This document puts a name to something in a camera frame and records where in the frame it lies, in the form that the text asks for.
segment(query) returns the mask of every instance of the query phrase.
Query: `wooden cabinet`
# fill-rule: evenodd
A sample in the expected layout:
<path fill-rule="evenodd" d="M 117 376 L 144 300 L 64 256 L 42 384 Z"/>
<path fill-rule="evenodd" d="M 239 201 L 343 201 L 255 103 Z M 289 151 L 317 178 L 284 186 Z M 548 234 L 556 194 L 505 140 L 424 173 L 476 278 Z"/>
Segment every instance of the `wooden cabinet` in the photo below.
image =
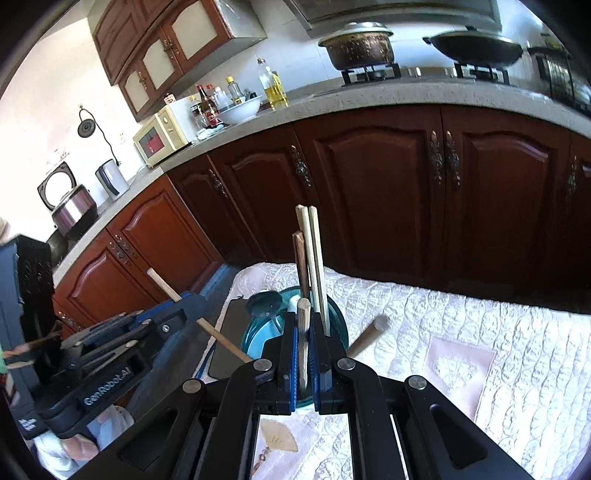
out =
<path fill-rule="evenodd" d="M 112 0 L 105 9 L 93 36 L 111 84 L 143 36 L 143 27 L 131 0 Z"/>
<path fill-rule="evenodd" d="M 146 68 L 140 60 L 129 67 L 119 83 L 119 88 L 136 119 L 146 114 L 157 97 L 154 84 L 149 80 Z"/>
<path fill-rule="evenodd" d="M 250 135 L 215 149 L 210 158 L 266 258 L 293 262 L 295 208 L 319 205 L 293 129 L 276 127 Z M 329 234 L 322 231 L 322 235 L 326 264 L 331 266 Z"/>
<path fill-rule="evenodd" d="M 452 290 L 528 290 L 546 269 L 569 154 L 566 129 L 490 109 L 441 107 L 445 276 Z"/>
<path fill-rule="evenodd" d="M 571 134 L 569 166 L 562 185 L 563 216 L 550 285 L 591 288 L 591 140 Z"/>
<path fill-rule="evenodd" d="M 230 39 L 213 0 L 184 0 L 167 16 L 162 29 L 183 72 Z"/>
<path fill-rule="evenodd" d="M 145 273 L 102 231 L 56 288 L 56 303 L 83 327 L 121 312 L 148 309 L 161 298 Z"/>
<path fill-rule="evenodd" d="M 180 165 L 168 176 L 226 262 L 247 267 L 264 260 L 207 155 Z"/>
<path fill-rule="evenodd" d="M 334 113 L 295 131 L 335 239 L 336 268 L 423 284 L 439 266 L 443 228 L 439 107 Z"/>
<path fill-rule="evenodd" d="M 178 292 L 199 291 L 222 263 L 166 176 L 132 200 L 107 230 L 143 274 L 152 267 Z"/>
<path fill-rule="evenodd" d="M 140 119 L 182 74 L 168 38 L 157 29 L 123 75 L 119 88 L 134 117 Z"/>
<path fill-rule="evenodd" d="M 131 0 L 142 24 L 149 27 L 173 0 Z"/>

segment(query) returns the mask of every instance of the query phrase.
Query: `white textured blanket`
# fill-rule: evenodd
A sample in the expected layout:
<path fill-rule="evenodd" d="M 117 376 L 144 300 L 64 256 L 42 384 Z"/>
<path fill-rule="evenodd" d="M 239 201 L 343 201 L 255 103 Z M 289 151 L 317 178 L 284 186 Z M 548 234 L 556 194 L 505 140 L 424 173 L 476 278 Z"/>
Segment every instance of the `white textured blanket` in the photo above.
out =
<path fill-rule="evenodd" d="M 297 283 L 293 264 L 242 270 L 217 327 L 230 300 Z M 376 315 L 392 320 L 358 360 L 396 380 L 425 376 L 535 479 L 573 472 L 591 436 L 589 316 L 360 280 L 329 268 L 326 283 L 350 341 Z M 284 479 L 352 478 L 346 416 L 320 417 L 311 406 L 268 418 L 291 430 L 298 452 L 269 452 L 260 432 L 253 478 L 277 479 L 279 471 Z"/>

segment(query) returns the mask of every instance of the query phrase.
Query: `wooden chopstick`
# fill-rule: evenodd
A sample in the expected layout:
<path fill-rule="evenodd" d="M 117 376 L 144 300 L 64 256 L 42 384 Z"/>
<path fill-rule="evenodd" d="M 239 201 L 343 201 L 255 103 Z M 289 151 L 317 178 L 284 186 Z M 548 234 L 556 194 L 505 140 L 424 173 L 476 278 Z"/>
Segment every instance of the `wooden chopstick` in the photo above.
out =
<path fill-rule="evenodd" d="M 326 295 L 326 277 L 324 275 L 324 260 L 322 258 L 322 243 L 320 242 L 320 225 L 318 223 L 318 209 L 309 207 L 310 226 L 312 230 L 312 247 L 314 250 L 314 266 L 316 268 L 316 282 L 318 283 L 318 303 L 324 334 L 330 336 L 329 304 Z"/>
<path fill-rule="evenodd" d="M 298 205 L 295 207 L 297 221 L 300 224 L 300 230 L 304 233 L 304 243 L 306 244 L 306 257 L 308 259 L 308 271 L 310 273 L 310 288 L 312 295 L 310 301 L 315 312 L 320 311 L 320 302 L 318 301 L 318 282 L 316 280 L 316 262 L 314 260 L 314 242 L 312 240 L 312 231 L 310 228 L 310 214 L 308 207 Z"/>

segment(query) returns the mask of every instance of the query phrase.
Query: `wall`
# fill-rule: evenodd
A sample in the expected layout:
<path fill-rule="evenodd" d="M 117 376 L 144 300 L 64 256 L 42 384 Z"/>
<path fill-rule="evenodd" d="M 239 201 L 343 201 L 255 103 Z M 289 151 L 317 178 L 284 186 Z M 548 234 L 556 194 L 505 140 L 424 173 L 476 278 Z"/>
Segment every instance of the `wall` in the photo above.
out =
<path fill-rule="evenodd" d="M 279 73 L 287 91 L 340 77 L 326 49 L 317 46 L 317 39 L 310 39 L 282 0 L 251 0 L 251 3 L 268 38 L 215 68 L 198 83 L 226 86 L 226 76 L 231 75 L 241 87 L 260 94 L 261 84 L 256 75 L 258 57 L 263 57 Z M 518 0 L 498 0 L 498 5 L 504 36 L 523 46 L 527 41 L 539 44 L 542 23 L 532 12 Z M 389 27 L 394 32 L 391 41 L 395 59 L 401 66 L 452 66 L 453 60 L 427 45 L 422 38 L 464 28 L 445 24 L 392 24 Z M 510 67 L 509 76 L 515 85 L 530 87 L 532 82 L 537 83 L 537 74 L 532 70 L 528 55 Z"/>
<path fill-rule="evenodd" d="M 131 141 L 139 125 L 119 88 L 109 84 L 86 19 L 40 40 L 0 99 L 0 217 L 10 222 L 11 234 L 44 241 L 53 232 L 37 186 L 61 155 L 98 204 L 107 198 L 95 171 L 111 152 L 98 130 L 78 137 L 80 104 L 113 144 L 124 176 L 133 176 L 142 165 Z"/>

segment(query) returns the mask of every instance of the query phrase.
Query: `white bowl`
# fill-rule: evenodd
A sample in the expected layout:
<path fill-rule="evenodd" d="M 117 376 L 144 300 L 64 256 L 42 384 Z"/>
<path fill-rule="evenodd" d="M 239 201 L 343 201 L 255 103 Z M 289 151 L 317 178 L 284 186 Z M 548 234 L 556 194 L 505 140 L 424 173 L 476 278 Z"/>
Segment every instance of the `white bowl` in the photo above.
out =
<path fill-rule="evenodd" d="M 251 98 L 240 105 L 235 105 L 228 110 L 220 112 L 218 118 L 228 125 L 241 124 L 256 116 L 256 113 L 261 106 L 261 102 L 262 95 L 259 95 L 258 97 Z"/>

